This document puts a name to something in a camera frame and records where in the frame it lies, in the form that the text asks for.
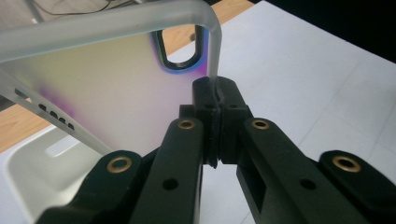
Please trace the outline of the white plastic storage bin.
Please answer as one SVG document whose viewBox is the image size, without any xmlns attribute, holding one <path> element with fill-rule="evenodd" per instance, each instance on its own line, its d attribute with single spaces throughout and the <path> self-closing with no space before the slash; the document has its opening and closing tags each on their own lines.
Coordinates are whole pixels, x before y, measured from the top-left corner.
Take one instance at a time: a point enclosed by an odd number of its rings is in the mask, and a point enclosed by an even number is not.
<svg viewBox="0 0 396 224">
<path fill-rule="evenodd" d="M 140 165 L 132 151 L 103 156 L 49 127 L 16 147 L 6 176 L 29 222 L 95 224 L 120 215 Z"/>
</svg>

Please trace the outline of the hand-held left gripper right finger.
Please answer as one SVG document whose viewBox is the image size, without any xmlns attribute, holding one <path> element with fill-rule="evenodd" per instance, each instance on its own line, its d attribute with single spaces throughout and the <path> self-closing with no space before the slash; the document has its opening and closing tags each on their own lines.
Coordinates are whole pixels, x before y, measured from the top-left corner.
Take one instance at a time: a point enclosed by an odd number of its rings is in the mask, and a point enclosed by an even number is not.
<svg viewBox="0 0 396 224">
<path fill-rule="evenodd" d="M 271 120 L 252 116 L 236 84 L 218 77 L 218 158 L 237 178 L 256 224 L 370 224 Z"/>
</svg>

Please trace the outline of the dark curtain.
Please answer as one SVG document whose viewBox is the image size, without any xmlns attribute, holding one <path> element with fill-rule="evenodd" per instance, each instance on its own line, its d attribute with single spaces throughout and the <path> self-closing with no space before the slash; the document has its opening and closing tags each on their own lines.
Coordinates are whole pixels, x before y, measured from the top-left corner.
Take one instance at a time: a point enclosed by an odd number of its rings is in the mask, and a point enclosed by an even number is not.
<svg viewBox="0 0 396 224">
<path fill-rule="evenodd" d="M 266 1 L 337 37 L 396 63 L 396 0 Z"/>
</svg>

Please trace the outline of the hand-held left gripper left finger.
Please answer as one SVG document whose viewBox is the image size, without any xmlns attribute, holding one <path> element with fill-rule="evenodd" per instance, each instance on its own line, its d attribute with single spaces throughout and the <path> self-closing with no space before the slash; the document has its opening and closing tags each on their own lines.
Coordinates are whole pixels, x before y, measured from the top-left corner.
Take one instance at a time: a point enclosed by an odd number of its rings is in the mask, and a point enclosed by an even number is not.
<svg viewBox="0 0 396 224">
<path fill-rule="evenodd" d="M 203 164 L 218 162 L 216 82 L 195 80 L 192 99 L 170 123 L 129 224 L 198 224 Z"/>
</svg>

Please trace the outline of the iridescent phone case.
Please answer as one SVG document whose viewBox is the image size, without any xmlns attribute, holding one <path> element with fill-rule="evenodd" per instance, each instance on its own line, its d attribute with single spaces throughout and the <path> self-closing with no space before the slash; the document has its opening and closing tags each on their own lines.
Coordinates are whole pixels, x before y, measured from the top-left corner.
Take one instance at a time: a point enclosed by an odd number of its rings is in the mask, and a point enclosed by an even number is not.
<svg viewBox="0 0 396 224">
<path fill-rule="evenodd" d="M 221 28 L 203 0 L 160 0 L 0 31 L 0 95 L 101 154 L 161 144 Z"/>
</svg>

